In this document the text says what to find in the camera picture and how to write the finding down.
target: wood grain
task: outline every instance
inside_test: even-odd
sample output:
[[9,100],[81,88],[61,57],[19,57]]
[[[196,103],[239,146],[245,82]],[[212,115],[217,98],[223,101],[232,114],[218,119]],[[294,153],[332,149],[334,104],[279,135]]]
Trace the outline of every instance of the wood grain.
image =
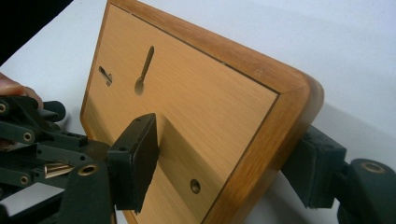
[[[109,87],[100,66],[113,78]],[[90,138],[112,144],[132,119],[157,114],[160,158],[142,213],[124,212],[132,223],[240,223],[322,101],[314,79],[283,63],[117,0],[106,6],[81,122]]]

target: hand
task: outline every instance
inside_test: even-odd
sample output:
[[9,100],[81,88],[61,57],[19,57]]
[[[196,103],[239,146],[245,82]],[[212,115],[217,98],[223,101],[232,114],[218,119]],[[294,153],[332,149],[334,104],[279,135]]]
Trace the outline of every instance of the hand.
[[[43,107],[43,101],[41,98],[35,93],[34,90],[22,86],[20,83],[11,80],[9,77],[6,77],[3,73],[0,72],[0,96],[2,95],[23,95],[29,96],[37,100],[38,107]],[[6,139],[0,139],[0,151],[7,150],[12,147],[15,143]]]

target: wooden plaque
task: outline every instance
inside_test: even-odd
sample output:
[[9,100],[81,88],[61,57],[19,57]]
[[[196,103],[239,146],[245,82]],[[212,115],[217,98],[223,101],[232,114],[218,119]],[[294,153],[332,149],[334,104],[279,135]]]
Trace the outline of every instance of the wooden plaque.
[[294,68],[137,1],[110,0],[81,122],[111,145],[134,118],[157,115],[160,158],[142,212],[124,211],[130,222],[241,223],[322,101],[320,85]]

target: black mechanism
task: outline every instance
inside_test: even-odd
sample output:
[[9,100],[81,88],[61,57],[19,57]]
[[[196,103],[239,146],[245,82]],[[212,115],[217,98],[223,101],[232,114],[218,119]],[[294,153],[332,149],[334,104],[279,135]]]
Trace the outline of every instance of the black mechanism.
[[341,224],[396,223],[396,174],[377,161],[344,162],[347,150],[311,126],[282,173],[305,207],[340,202]]
[[112,223],[114,205],[141,211],[159,157],[155,114],[134,119],[112,147],[62,131],[54,122],[64,115],[59,102],[0,97],[0,139],[24,144],[0,148],[0,200],[36,182],[65,189],[13,217],[0,205],[1,224]]

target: white surface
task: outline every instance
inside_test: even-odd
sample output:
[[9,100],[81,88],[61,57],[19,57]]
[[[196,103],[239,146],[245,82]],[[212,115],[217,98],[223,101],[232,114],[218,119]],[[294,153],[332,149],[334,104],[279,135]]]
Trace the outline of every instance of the white surface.
[[[395,1],[143,2],[314,77],[326,93],[314,125],[348,149],[346,161],[367,158],[396,170]],[[45,101],[64,103],[75,133],[83,133],[79,110],[104,6],[75,0],[0,69]],[[304,209],[280,174],[246,223],[336,223],[337,206]]]

